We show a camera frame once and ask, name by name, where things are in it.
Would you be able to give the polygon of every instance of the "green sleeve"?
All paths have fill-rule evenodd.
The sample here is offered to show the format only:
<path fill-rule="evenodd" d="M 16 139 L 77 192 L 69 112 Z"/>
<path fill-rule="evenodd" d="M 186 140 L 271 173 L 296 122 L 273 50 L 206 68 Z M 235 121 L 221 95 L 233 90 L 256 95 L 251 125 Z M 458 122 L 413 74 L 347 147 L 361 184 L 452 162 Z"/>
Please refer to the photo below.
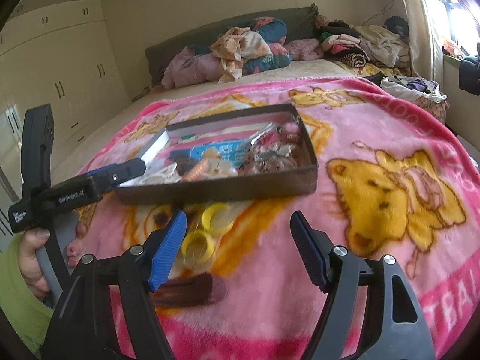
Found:
<path fill-rule="evenodd" d="M 40 302 L 27 287 L 18 267 L 16 235 L 0 255 L 0 306 L 17 334 L 33 353 L 43 345 L 53 310 Z"/>

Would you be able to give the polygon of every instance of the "gray headboard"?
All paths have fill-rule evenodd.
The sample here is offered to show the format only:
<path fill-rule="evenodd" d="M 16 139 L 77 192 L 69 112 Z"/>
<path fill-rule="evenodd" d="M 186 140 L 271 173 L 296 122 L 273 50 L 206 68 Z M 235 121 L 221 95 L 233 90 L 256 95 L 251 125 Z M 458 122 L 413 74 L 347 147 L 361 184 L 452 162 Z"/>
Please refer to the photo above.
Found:
<path fill-rule="evenodd" d="M 318 8 L 315 4 L 305 8 L 287 8 L 254 12 L 206 24 L 195 30 L 190 30 L 167 39 L 155 46 L 150 46 L 145 49 L 145 55 L 148 59 L 148 69 L 152 77 L 152 85 L 158 84 L 159 72 L 166 68 L 173 57 L 182 51 L 185 46 L 191 44 L 210 46 L 228 28 L 238 23 L 262 16 L 277 17 L 285 22 L 287 28 L 286 42 L 290 42 L 295 39 L 314 37 L 314 20 L 317 14 Z"/>

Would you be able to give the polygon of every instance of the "beige bed sheet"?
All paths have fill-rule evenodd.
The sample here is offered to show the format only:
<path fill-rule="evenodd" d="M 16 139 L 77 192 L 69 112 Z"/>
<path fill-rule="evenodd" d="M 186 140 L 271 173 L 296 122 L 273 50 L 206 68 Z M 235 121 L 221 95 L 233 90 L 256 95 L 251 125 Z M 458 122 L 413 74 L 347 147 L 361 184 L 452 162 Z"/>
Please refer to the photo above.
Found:
<path fill-rule="evenodd" d="M 243 84 L 261 83 L 265 81 L 287 80 L 297 77 L 324 77 L 324 76 L 347 76 L 351 77 L 344 69 L 336 64 L 318 59 L 315 61 L 293 61 L 288 67 L 282 69 L 269 70 L 263 73 L 244 76 L 235 82 L 217 84 L 215 82 L 205 82 L 198 85 L 192 85 L 185 88 L 173 89 L 171 91 L 148 94 L 128 108 L 124 109 L 117 116 L 109 120 L 98 130 L 83 140 L 68 159 L 60 163 L 52 171 L 52 183 L 57 184 L 63 180 L 73 177 L 77 172 L 87 164 L 95 154 L 97 154 L 110 139 L 120 131 L 125 125 L 132 121 L 141 110 L 148 104 L 161 99 L 181 99 L 192 95 L 211 92 L 224 88 L 231 88 Z"/>

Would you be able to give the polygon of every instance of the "shallow box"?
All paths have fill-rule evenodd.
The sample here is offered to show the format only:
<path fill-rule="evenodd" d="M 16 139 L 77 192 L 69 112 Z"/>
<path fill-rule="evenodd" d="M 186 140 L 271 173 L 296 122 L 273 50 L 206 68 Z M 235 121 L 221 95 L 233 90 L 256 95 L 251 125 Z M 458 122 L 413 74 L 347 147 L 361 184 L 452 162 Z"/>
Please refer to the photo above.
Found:
<path fill-rule="evenodd" d="M 314 193 L 318 177 L 317 158 L 308 131 L 291 104 L 241 109 L 169 125 L 158 132 L 137 157 L 148 166 L 172 138 L 213 133 L 232 125 L 249 126 L 272 121 L 282 124 L 292 119 L 298 122 L 302 132 L 297 169 L 174 184 L 135 185 L 136 179 L 133 179 L 121 184 L 115 192 L 122 203 L 129 205 L 229 202 Z"/>

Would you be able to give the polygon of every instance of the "silver bolt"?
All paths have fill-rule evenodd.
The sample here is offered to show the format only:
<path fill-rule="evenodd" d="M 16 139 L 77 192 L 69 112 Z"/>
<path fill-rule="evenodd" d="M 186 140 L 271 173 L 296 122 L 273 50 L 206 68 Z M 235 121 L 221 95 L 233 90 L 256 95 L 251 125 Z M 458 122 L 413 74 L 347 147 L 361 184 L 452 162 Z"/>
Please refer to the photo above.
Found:
<path fill-rule="evenodd" d="M 348 253 L 347 249 L 345 249 L 343 246 L 336 246 L 333 251 L 338 256 L 345 256 Z"/>
<path fill-rule="evenodd" d="M 143 253 L 143 246 L 135 245 L 130 248 L 130 253 L 134 256 L 138 256 Z"/>
<path fill-rule="evenodd" d="M 86 254 L 85 256 L 82 257 L 82 263 L 84 264 L 90 264 L 92 261 L 93 261 L 92 254 Z"/>
<path fill-rule="evenodd" d="M 390 256 L 389 254 L 387 254 L 385 257 L 383 257 L 383 260 L 389 264 L 389 265 L 393 265 L 395 264 L 395 257 L 394 256 Z"/>

